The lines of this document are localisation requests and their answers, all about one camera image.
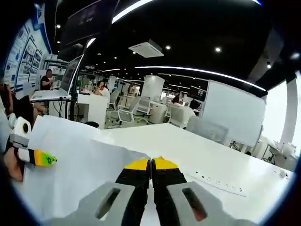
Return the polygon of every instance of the whiteboard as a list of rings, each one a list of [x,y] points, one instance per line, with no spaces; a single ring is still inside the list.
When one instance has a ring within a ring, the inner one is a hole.
[[[261,133],[265,101],[250,93],[209,81],[204,119],[229,128],[229,138],[255,146]]]

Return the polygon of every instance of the power outlet strip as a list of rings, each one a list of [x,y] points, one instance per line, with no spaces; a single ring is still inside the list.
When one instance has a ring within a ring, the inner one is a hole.
[[[232,193],[232,194],[237,194],[237,195],[240,195],[240,196],[243,196],[243,197],[246,197],[246,193],[245,191],[243,190],[243,188],[241,187],[238,187],[238,186],[235,186],[235,185],[230,185],[229,183],[227,182],[223,182],[223,181],[220,181],[220,180],[217,180],[217,179],[214,179],[212,177],[205,177],[205,176],[201,176],[199,173],[197,172],[194,172],[194,173],[186,173],[188,176],[198,180],[198,181],[201,181],[205,184],[208,184],[208,185],[211,185],[213,187],[216,187],[220,190],[223,190],[223,191],[226,191],[226,192],[229,192],[229,193]]]

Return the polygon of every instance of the laptop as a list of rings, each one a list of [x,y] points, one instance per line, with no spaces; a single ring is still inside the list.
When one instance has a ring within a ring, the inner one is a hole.
[[[76,72],[79,69],[80,62],[84,55],[81,55],[68,63],[66,72],[63,76],[60,89],[57,90],[40,90],[34,92],[31,102],[41,102],[41,101],[55,101],[55,100],[70,100],[71,95],[70,89],[76,75]]]

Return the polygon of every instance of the floor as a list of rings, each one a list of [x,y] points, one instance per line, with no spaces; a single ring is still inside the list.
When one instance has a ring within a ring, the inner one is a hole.
[[[111,118],[111,111],[107,111],[106,114],[106,120],[105,120],[105,125],[104,129],[113,129],[113,128],[126,128],[126,127],[136,127],[136,126],[145,126],[147,123],[145,121],[138,122],[138,119],[135,119],[134,122],[129,123],[129,122],[122,122],[122,125],[119,126],[119,123],[116,122],[116,119]]]

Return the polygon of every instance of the monitor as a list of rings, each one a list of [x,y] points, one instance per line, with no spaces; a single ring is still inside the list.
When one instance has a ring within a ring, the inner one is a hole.
[[[202,89],[197,89],[195,87],[190,87],[189,93],[187,94],[188,97],[191,97],[195,100],[205,101],[206,91]]]
[[[108,31],[118,0],[99,0],[71,15],[63,29],[61,49]]]
[[[78,71],[80,62],[82,60],[84,55],[81,55],[72,61],[68,63],[68,66],[66,68],[65,74],[62,78],[61,88],[67,92],[67,94],[70,93],[71,85],[73,82],[73,79],[75,77],[76,72]]]

